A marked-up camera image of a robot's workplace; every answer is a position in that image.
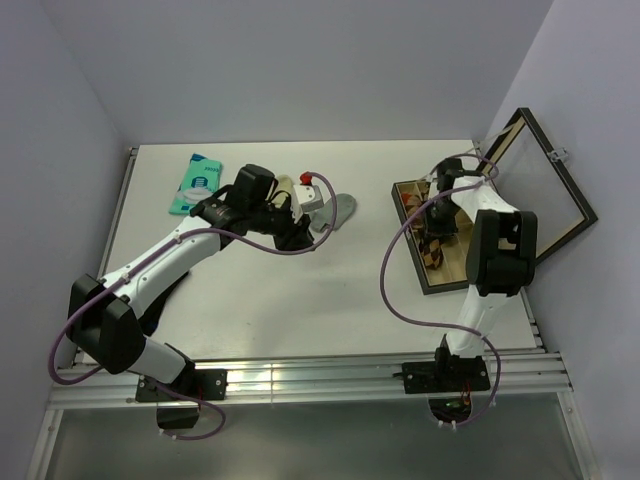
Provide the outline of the brown argyle sock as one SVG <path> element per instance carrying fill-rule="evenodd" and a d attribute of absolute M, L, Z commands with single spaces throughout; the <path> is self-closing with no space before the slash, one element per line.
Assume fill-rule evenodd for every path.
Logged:
<path fill-rule="evenodd" d="M 438 238 L 427 237 L 419 244 L 419 251 L 427 270 L 439 269 L 443 263 L 444 254 Z"/>

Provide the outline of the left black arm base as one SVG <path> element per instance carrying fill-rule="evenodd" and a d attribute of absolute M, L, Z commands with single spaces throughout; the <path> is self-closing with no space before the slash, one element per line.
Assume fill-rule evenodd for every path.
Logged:
<path fill-rule="evenodd" d="M 144 377 L 138 380 L 135 401 L 156 404 L 156 423 L 163 434 L 181 440 L 209 438 L 219 433 L 226 423 L 226 414 L 216 402 L 226 397 L 227 378 L 226 369 L 198 368 L 171 384 Z M 191 433 L 210 412 L 218 415 L 218 425 L 206 433 Z"/>

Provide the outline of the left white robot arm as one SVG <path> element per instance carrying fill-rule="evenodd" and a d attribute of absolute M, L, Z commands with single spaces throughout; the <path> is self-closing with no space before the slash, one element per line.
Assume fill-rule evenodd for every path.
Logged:
<path fill-rule="evenodd" d="M 322 205 L 310 175 L 283 187 L 271 171 L 244 166 L 232 184 L 201 199 L 144 254 L 100 279 L 78 279 L 72 287 L 68 338 L 111 374 L 140 374 L 159 381 L 172 399 L 187 397 L 195 386 L 192 361 L 150 339 L 143 319 L 192 267 L 249 232 L 271 236 L 283 253 L 311 247 L 308 214 Z"/>

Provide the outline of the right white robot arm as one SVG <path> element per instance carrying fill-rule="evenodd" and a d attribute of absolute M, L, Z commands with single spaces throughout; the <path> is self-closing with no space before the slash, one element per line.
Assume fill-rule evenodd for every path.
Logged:
<path fill-rule="evenodd" d="M 459 327 L 444 338 L 452 355 L 432 368 L 435 383 L 452 390 L 468 374 L 461 358 L 484 353 L 484 340 L 495 326 L 498 311 L 533 280 L 538 219 L 535 213 L 509 204 L 487 175 L 465 169 L 458 157 L 441 161 L 430 183 L 429 206 L 423 212 L 426 246 L 449 240 L 458 232 L 456 215 L 460 211 L 473 224 L 465 260 L 468 291 Z"/>

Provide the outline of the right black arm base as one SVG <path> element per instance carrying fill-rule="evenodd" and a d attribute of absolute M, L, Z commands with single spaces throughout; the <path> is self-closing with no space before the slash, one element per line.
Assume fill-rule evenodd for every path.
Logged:
<path fill-rule="evenodd" d="M 486 364 L 480 356 L 405 362 L 393 377 L 402 380 L 408 395 L 448 394 L 429 401 L 431 413 L 445 423 L 468 420 L 472 413 L 471 394 L 491 389 Z"/>

